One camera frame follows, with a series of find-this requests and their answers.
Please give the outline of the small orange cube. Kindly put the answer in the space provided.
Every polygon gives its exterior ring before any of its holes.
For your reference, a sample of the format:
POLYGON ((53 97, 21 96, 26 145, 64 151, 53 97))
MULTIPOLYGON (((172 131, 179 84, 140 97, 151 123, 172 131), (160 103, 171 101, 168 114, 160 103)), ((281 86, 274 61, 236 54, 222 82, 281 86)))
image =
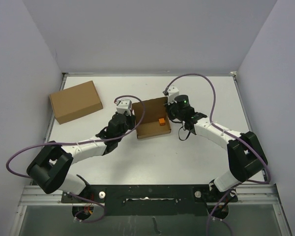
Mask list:
POLYGON ((165 121, 164 118, 160 118, 158 121, 159 121, 159 125, 160 125, 160 126, 163 126, 163 125, 166 124, 166 121, 165 121))

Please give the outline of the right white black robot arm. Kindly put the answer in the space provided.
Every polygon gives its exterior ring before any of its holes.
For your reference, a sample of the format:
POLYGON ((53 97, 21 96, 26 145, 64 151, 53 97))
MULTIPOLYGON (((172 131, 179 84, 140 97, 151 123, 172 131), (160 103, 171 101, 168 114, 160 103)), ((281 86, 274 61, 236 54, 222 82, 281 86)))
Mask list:
POLYGON ((196 112, 187 95, 167 94, 166 97, 165 108, 171 121, 181 123, 188 136, 202 136, 227 151, 229 169, 208 184, 208 193, 213 200, 221 200, 227 190, 248 181, 265 168, 267 160, 253 132, 240 133, 219 126, 207 115, 196 112))

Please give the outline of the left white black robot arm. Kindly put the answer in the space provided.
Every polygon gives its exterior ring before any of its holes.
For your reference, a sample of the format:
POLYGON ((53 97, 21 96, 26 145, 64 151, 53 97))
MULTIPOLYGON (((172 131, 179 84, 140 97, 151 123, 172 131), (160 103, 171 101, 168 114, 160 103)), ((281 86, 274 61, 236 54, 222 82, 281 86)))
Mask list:
POLYGON ((112 152, 125 133, 135 127, 135 119, 135 115, 116 112, 108 126, 95 135, 100 139, 99 142, 91 138, 87 144, 64 146, 51 141, 29 164, 27 174, 46 194, 61 190, 72 193, 77 201, 85 202, 90 196, 90 189, 80 175, 69 173, 71 165, 112 152))

